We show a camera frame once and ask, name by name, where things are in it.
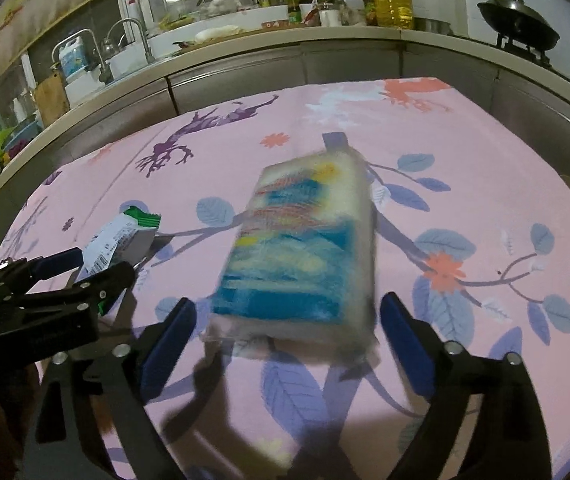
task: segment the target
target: purple tree branch print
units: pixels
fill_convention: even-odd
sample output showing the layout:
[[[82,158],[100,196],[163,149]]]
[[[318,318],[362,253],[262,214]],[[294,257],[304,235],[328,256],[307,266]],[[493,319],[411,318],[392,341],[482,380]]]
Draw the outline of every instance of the purple tree branch print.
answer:
[[[23,224],[18,227],[15,231],[11,232],[7,235],[5,240],[3,241],[3,245],[7,243],[7,247],[4,248],[4,253],[2,255],[1,260],[6,258],[15,258],[18,255],[18,252],[22,248],[22,239],[23,237],[30,231],[30,229],[34,226],[38,217],[47,209],[44,205],[45,200],[47,197],[44,197],[38,204],[36,205],[36,209],[30,214],[30,216],[23,222]]]
[[[276,99],[278,99],[278,96],[275,94],[274,97],[264,103],[248,107],[243,107],[242,102],[234,101],[234,104],[238,104],[238,108],[229,112],[226,116],[214,115],[214,112],[218,110],[217,107],[203,116],[200,116],[199,112],[196,112],[189,124],[186,124],[172,133],[165,142],[155,144],[151,155],[144,156],[140,158],[140,160],[137,160],[136,167],[141,173],[143,170],[147,170],[146,177],[148,178],[153,172],[163,168],[172,159],[172,152],[175,150],[181,150],[183,152],[182,159],[176,162],[176,164],[185,164],[187,163],[187,159],[193,158],[194,155],[187,146],[178,145],[178,142],[183,136],[207,128],[213,128],[214,126],[222,126],[223,124],[235,123],[236,121],[255,117],[259,108],[271,105]]]

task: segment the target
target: blue gripper pad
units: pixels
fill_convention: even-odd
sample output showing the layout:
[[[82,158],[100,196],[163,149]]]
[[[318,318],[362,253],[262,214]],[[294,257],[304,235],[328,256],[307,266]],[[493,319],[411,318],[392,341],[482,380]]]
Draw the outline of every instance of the blue gripper pad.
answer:
[[[36,280],[48,280],[63,272],[82,266],[82,251],[78,247],[68,249],[62,253],[52,254],[46,258],[36,260],[31,265],[31,275]]]
[[[385,294],[380,303],[380,324],[414,392],[431,398],[434,394],[435,370],[430,345],[433,348],[434,344],[441,344],[436,333],[427,323],[414,319],[392,292]]]
[[[154,325],[160,333],[138,371],[144,403],[161,394],[195,327],[196,306],[187,298],[182,298],[162,323]]]

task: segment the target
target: table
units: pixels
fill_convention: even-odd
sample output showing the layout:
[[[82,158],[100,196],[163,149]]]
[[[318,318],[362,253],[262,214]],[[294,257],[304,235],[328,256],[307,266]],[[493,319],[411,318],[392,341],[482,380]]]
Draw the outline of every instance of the table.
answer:
[[[218,348],[196,336],[262,168],[345,144],[367,161],[377,209],[377,302],[394,290],[415,317],[473,354],[521,353],[561,478],[570,467],[570,190],[437,79],[290,88],[156,124],[44,181],[0,261],[83,247],[128,205],[162,214],[168,243],[140,270],[135,308],[123,305],[105,322],[139,333],[177,298],[196,303],[194,336],[147,407],[188,476],[386,478],[428,406],[406,385],[379,326],[377,357],[358,368],[318,362],[291,342]],[[464,456],[477,403],[445,478]],[[116,471],[132,478],[117,437],[105,439]]]

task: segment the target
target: kitchen counter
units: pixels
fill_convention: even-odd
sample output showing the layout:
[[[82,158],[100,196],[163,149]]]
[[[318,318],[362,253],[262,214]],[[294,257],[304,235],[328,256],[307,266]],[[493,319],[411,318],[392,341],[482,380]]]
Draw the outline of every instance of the kitchen counter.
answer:
[[[379,27],[292,28],[159,60],[89,96],[0,174],[0,242],[31,193],[63,164],[152,124],[304,84],[434,76],[570,176],[570,81],[495,47]]]
[[[382,27],[310,27],[276,30],[265,32],[264,34],[229,39],[181,56],[160,60],[120,81],[110,84],[104,90],[96,92],[90,99],[70,110],[30,142],[0,174],[0,188],[28,160],[36,156],[40,150],[71,126],[144,85],[208,61],[235,56],[252,50],[317,40],[396,40],[436,46],[477,57],[504,67],[550,90],[570,103],[570,83],[565,79],[527,60],[475,41],[416,30],[397,30]]]

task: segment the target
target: cabinet door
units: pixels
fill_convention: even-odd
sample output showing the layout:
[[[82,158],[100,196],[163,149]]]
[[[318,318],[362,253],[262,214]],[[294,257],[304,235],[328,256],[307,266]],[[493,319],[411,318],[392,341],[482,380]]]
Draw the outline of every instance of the cabinet door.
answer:
[[[182,114],[209,105],[305,84],[299,46],[249,52],[169,76]]]

